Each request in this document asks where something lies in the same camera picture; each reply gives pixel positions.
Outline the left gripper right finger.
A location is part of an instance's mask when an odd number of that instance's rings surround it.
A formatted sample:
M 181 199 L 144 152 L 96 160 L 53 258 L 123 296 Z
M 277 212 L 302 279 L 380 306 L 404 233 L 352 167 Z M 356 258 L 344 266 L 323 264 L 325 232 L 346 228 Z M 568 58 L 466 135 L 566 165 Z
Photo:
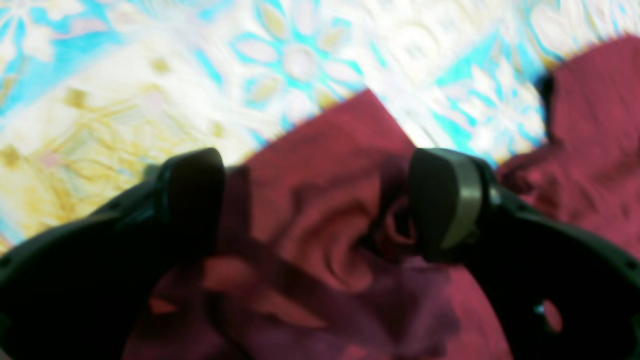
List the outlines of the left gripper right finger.
M 409 207 L 422 257 L 467 268 L 515 360 L 639 358 L 639 262 L 619 246 L 547 218 L 450 149 L 413 152 Z

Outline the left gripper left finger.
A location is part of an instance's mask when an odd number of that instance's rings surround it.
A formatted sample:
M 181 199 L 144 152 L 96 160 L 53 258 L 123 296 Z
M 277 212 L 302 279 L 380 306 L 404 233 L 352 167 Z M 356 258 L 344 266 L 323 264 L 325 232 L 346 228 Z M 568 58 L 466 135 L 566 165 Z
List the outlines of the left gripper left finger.
M 217 150 L 182 153 L 84 218 L 5 253 L 2 353 L 118 360 L 156 283 L 215 236 L 225 182 Z

